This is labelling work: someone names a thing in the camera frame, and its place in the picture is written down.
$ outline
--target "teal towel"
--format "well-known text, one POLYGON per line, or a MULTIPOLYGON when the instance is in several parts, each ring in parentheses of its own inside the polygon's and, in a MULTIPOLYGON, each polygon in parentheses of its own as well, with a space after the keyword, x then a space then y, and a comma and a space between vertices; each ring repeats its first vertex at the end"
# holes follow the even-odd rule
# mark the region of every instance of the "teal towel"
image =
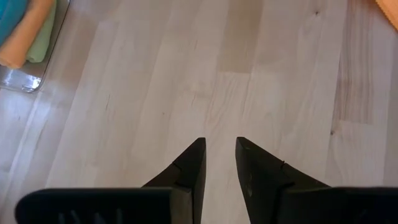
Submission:
POLYGON ((27 0, 0 0, 0 45, 22 19, 26 7, 27 0))
POLYGON ((51 31, 54 25, 56 10, 57 0, 54 1, 49 15, 45 19, 45 22, 37 34, 32 46, 30 46, 30 49, 26 54, 26 60, 32 63, 38 63, 44 60, 45 54, 47 53, 47 49, 49 48, 50 44, 51 31))

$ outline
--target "orange object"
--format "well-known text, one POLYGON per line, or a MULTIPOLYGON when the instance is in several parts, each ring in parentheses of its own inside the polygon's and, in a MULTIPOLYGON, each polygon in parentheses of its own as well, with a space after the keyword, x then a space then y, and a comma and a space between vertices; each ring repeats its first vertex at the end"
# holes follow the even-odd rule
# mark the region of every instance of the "orange object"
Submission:
POLYGON ((0 47, 0 64, 21 68, 26 54, 40 31, 54 0, 30 0, 27 11, 12 34, 0 47))
POLYGON ((376 2, 391 21, 392 25, 398 29, 398 0, 376 0, 376 2))

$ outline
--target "wood grain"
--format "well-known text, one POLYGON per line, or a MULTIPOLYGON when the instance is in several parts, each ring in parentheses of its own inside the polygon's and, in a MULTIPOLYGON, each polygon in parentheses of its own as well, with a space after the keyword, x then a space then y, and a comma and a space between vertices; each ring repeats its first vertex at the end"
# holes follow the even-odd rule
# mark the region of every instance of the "wood grain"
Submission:
POLYGON ((44 187, 139 187, 198 137, 203 223, 249 223, 237 136, 331 185, 397 185, 397 57, 371 0, 73 1, 42 89, 0 90, 0 223, 44 187))

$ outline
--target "light green towel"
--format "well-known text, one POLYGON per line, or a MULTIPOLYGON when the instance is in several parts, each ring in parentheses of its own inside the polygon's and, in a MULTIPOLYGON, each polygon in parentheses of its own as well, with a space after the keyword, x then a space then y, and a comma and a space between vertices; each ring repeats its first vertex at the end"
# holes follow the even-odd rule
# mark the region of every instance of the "light green towel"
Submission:
POLYGON ((30 49, 26 55, 26 60, 32 63, 38 63, 43 61, 45 54, 47 53, 47 49, 49 48, 56 9, 57 0, 54 1, 54 5, 52 6, 49 15, 47 16, 41 30, 37 34, 32 46, 30 46, 30 49))

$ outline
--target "orange towel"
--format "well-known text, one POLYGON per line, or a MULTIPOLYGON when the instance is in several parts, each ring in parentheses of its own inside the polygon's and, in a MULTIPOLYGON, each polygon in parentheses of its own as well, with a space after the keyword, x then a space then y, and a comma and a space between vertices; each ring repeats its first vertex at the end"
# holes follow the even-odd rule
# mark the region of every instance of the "orange towel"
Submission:
POLYGON ((0 47, 0 64, 21 68, 26 54, 49 14, 54 0, 30 0, 27 11, 12 34, 0 47))
POLYGON ((392 25, 398 29, 398 0, 376 0, 376 2, 391 21, 392 25))

